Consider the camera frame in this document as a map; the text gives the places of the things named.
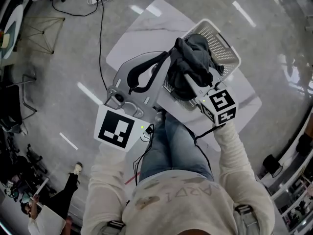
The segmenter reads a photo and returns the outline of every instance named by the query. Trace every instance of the plastic basket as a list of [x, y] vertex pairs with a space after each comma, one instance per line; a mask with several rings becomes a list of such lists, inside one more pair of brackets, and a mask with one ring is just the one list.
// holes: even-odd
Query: plastic basket
[[[212, 52], [212, 57], [219, 65], [224, 65], [224, 73], [222, 74], [222, 79], [225, 80], [229, 75], [231, 75], [236, 68], [241, 64], [241, 58], [234, 49], [230, 46], [225, 38], [220, 34], [220, 30], [209, 20], [202, 19], [197, 23], [192, 29], [190, 29], [182, 39], [187, 39], [192, 34], [200, 34], [204, 36], [209, 44], [209, 48]], [[164, 88], [170, 93], [173, 88], [164, 81]], [[177, 101], [189, 111], [194, 110], [197, 103], [194, 99], [189, 101], [182, 101], [177, 99]]]

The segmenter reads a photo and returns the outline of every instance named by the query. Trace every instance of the gray floor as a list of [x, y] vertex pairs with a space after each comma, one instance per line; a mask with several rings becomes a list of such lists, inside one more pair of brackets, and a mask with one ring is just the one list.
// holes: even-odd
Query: gray floor
[[[138, 17], [130, 5], [146, 8], [153, 0], [113, 0], [105, 4], [102, 31], [104, 79], [115, 71], [105, 58], [121, 35]], [[262, 107], [241, 131], [255, 172], [268, 154], [277, 155], [292, 137], [311, 103], [313, 93], [313, 37], [304, 30], [305, 14], [313, 11], [307, 0], [165, 0], [194, 22], [210, 19], [235, 47], [242, 59], [240, 70], [262, 101]], [[237, 1], [255, 23], [253, 27], [235, 8]], [[88, 13], [87, 0], [67, 0], [56, 7], [72, 13]], [[29, 134], [18, 137], [25, 149], [30, 143], [44, 157], [52, 182], [61, 189], [76, 161], [84, 171], [71, 210], [82, 216], [87, 183], [99, 142], [93, 139], [97, 105], [77, 87], [81, 82], [99, 99], [106, 91], [99, 75], [99, 30], [102, 8], [93, 15], [67, 16], [54, 55], [24, 50], [12, 69], [13, 78], [35, 73], [37, 81], [27, 86], [30, 104], [38, 113], [25, 121]], [[28, 16], [63, 16], [48, 0], [34, 3]], [[60, 135], [63, 133], [78, 150]], [[208, 154], [211, 158], [217, 154]]]

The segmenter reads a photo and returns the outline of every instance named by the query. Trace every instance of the white table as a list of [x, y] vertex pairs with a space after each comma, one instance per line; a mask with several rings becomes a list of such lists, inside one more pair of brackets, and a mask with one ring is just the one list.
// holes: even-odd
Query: white table
[[20, 4], [18, 5], [14, 11], [12, 12], [8, 22], [6, 23], [5, 29], [4, 29], [4, 33], [6, 33], [8, 31], [8, 29], [10, 28], [10, 26], [15, 23], [15, 28], [14, 28], [14, 40], [13, 43], [10, 46], [10, 49], [6, 52], [6, 54], [3, 56], [3, 59], [8, 59], [9, 56], [11, 55], [13, 48], [15, 46], [15, 43], [17, 41], [18, 35], [19, 35], [19, 31], [21, 28], [21, 24], [22, 24], [22, 19], [23, 19], [23, 12], [24, 12], [24, 8], [23, 6]]
[[[118, 40], [106, 59], [117, 71], [124, 62], [140, 54], [169, 50], [177, 37], [183, 36], [195, 25], [164, 0], [155, 0], [142, 13], [140, 10], [136, 11], [140, 13], [139, 17]], [[148, 74], [143, 75], [139, 82], [146, 83], [147, 79]], [[260, 109], [262, 102], [239, 69], [227, 78], [226, 83], [234, 90], [239, 102], [234, 122], [237, 131], [240, 132]], [[161, 90], [157, 103], [196, 135], [202, 134], [212, 126], [212, 122], [198, 108], [193, 111], [185, 110], [165, 89]], [[203, 140], [216, 151], [221, 150], [212, 133], [203, 137]]]

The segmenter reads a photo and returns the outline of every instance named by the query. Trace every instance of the gray garment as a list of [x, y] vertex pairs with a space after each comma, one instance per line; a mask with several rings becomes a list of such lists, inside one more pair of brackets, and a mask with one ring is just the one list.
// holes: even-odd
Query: gray garment
[[195, 97], [184, 75], [189, 74], [200, 87], [212, 86], [213, 76], [209, 67], [220, 74], [224, 66], [218, 65], [211, 56], [207, 40], [200, 34], [191, 35], [186, 41], [177, 38], [171, 51], [171, 65], [167, 81], [174, 88], [172, 96], [188, 101]]

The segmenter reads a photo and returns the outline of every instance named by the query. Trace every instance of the white sweater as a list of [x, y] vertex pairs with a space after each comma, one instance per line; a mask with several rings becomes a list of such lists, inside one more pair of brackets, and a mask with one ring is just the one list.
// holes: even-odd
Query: white sweater
[[111, 220], [123, 221], [130, 235], [176, 235], [189, 229], [211, 235], [237, 234], [234, 207], [253, 207], [262, 235], [275, 218], [265, 188], [255, 181], [244, 146], [232, 122], [214, 133], [221, 147], [220, 185], [201, 175], [172, 170], [149, 177], [136, 187], [126, 206], [122, 175], [125, 153], [105, 145], [91, 169], [82, 235], [97, 235]]

